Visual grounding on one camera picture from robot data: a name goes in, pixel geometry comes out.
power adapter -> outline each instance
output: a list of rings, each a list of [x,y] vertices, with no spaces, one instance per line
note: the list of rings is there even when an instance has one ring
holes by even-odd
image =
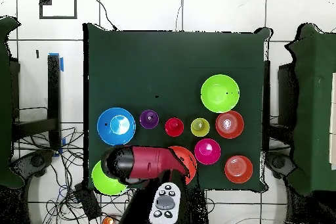
[[[79,183],[75,185],[75,191],[73,193],[77,201],[83,205],[84,213],[89,221],[101,216],[102,209],[99,206],[93,190],[83,188],[82,183]]]

yellow bowl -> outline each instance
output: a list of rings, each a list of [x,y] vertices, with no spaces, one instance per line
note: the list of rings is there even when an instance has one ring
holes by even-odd
[[[192,131],[192,134],[194,134],[195,136],[203,137],[209,133],[210,124],[204,118],[197,118],[194,121],[192,121],[190,129]]]

purple bowl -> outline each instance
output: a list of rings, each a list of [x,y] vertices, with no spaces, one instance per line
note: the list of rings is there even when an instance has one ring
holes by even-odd
[[[153,110],[145,110],[140,115],[140,124],[146,129],[153,129],[159,123],[159,116]]]

bowl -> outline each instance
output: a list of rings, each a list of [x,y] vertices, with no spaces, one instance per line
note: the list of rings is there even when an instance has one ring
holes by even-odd
[[[170,146],[170,148],[175,152],[178,158],[181,159],[183,164],[188,168],[190,177],[186,177],[186,184],[190,183],[195,177],[197,170],[197,162],[195,156],[187,149],[182,146]]]
[[[140,124],[146,129],[153,129],[159,123],[159,116],[153,110],[145,110],[140,115]]]
[[[131,113],[122,108],[110,108],[104,111],[97,123],[100,138],[109,145],[124,145],[135,133],[135,121]]]
[[[123,193],[127,188],[126,185],[123,185],[117,179],[109,178],[104,174],[101,161],[94,166],[91,177],[94,187],[102,194],[117,195]]]
[[[210,124],[206,119],[197,118],[194,121],[192,121],[190,130],[192,131],[192,134],[194,134],[195,136],[203,137],[209,133]]]
[[[236,138],[244,129],[242,115],[236,111],[228,111],[220,114],[216,119],[216,130],[221,137]]]
[[[231,156],[225,163],[224,172],[231,182],[245,183],[252,176],[253,165],[246,156]]]
[[[201,87],[202,103],[214,113],[225,113],[233,109],[239,96],[238,84],[224,74],[211,76]]]
[[[198,141],[194,152],[196,159],[205,165],[214,164],[221,156],[219,144],[210,138]]]
[[[170,118],[165,123],[165,132],[172,137],[182,134],[184,129],[183,122],[178,118]]]

red bowl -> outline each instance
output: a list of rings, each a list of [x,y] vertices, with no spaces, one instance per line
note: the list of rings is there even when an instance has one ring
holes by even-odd
[[[165,123],[165,132],[172,137],[181,135],[183,129],[183,122],[178,118],[170,118]]]
[[[244,129],[243,117],[236,111],[220,114],[216,119],[216,130],[221,137],[236,138]]]
[[[252,176],[253,165],[246,156],[231,156],[225,163],[224,172],[231,182],[245,183]]]

